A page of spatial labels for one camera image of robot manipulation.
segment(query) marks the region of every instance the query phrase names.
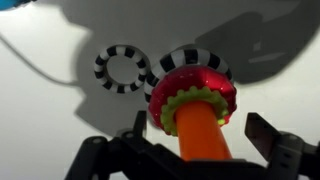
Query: orange cylinder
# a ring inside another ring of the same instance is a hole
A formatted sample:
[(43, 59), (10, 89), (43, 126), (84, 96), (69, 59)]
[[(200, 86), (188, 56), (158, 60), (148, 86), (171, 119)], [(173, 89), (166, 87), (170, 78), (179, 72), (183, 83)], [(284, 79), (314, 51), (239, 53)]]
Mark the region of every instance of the orange cylinder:
[(175, 120), (182, 159), (232, 158), (214, 109), (209, 103), (186, 103), (177, 109)]

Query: green ring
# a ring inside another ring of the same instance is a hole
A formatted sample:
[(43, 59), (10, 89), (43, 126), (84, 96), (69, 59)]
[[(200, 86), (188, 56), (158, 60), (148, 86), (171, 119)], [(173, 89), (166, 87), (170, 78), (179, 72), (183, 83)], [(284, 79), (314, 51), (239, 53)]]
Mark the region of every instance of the green ring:
[(209, 87), (204, 86), (198, 89), (195, 86), (190, 87), (189, 91), (179, 90), (175, 97), (168, 97), (167, 104), (161, 107), (161, 124), (166, 132), (170, 132), (172, 136), (178, 136), (177, 127), (174, 122), (174, 114), (178, 107), (190, 101), (202, 100), (210, 103), (217, 116), (218, 124), (224, 125), (224, 116), (228, 115), (228, 103), (221, 96), (219, 91), (211, 91)]

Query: stacked rings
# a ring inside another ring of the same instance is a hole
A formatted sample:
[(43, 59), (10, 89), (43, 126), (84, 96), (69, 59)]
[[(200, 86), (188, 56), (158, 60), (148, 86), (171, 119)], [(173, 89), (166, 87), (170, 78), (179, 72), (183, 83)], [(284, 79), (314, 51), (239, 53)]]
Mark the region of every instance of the stacked rings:
[[(106, 64), (109, 59), (113, 56), (125, 56), (130, 58), (132, 61), (136, 63), (139, 68), (139, 76), (135, 80), (135, 82), (131, 84), (120, 84), (113, 81), (110, 77), (108, 77), (108, 70), (106, 68)], [(106, 51), (103, 51), (96, 59), (94, 64), (94, 73), (95, 76), (100, 82), (100, 84), (106, 89), (116, 92), (116, 93), (127, 93), (133, 92), (141, 87), (146, 79), (148, 73), (149, 63), (146, 58), (144, 58), (144, 54), (137, 48), (127, 45), (116, 45), (108, 48)]]
[(150, 103), (152, 90), (172, 70), (184, 65), (208, 66), (219, 73), (225, 74), (233, 82), (231, 71), (223, 59), (204, 49), (181, 49), (173, 51), (160, 60), (148, 73), (144, 85), (145, 99)]

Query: toy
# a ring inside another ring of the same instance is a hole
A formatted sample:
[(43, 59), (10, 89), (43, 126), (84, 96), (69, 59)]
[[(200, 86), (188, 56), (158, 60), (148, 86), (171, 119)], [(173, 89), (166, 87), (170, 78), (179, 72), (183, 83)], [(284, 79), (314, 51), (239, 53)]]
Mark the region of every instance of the toy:
[(236, 89), (222, 59), (203, 49), (174, 51), (149, 72), (145, 94), (154, 124), (179, 137), (183, 159), (231, 158), (219, 126), (236, 109)]
[(22, 4), (26, 4), (31, 1), (36, 1), (36, 0), (1, 0), (0, 1), (0, 11), (14, 8), (14, 7), (19, 7)]
[[(131, 84), (120, 84), (114, 82), (108, 75), (106, 64), (112, 56), (126, 56), (134, 61), (139, 68), (139, 76), (135, 82)], [(128, 45), (116, 45), (103, 51), (96, 59), (94, 64), (94, 73), (100, 84), (106, 89), (116, 93), (128, 93), (133, 92), (141, 87), (146, 79), (148, 73), (147, 64), (149, 60), (144, 58), (143, 53), (132, 46)]]

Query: white background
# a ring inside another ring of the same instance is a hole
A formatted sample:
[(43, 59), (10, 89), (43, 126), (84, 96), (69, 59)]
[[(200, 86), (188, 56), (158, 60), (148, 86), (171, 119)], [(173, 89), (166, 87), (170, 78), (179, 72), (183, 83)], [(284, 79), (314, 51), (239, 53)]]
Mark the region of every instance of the white background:
[[(223, 127), (235, 158), (266, 164), (244, 135), (248, 112), (316, 144), (317, 5), (316, 0), (44, 0), (0, 12), (1, 38), (24, 56), (0, 41), (0, 178), (63, 179), (85, 138), (111, 139), (132, 126), (136, 112), (146, 109), (142, 89), (115, 95), (93, 74), (95, 57), (115, 44), (140, 48), (151, 65), (186, 44), (217, 50), (233, 68), (238, 89), (238, 109)], [(247, 24), (234, 25), (239, 30), (227, 26), (206, 36), (244, 13)], [(134, 79), (129, 61), (110, 65), (115, 79)], [(179, 154), (177, 139), (150, 124), (147, 138)]]

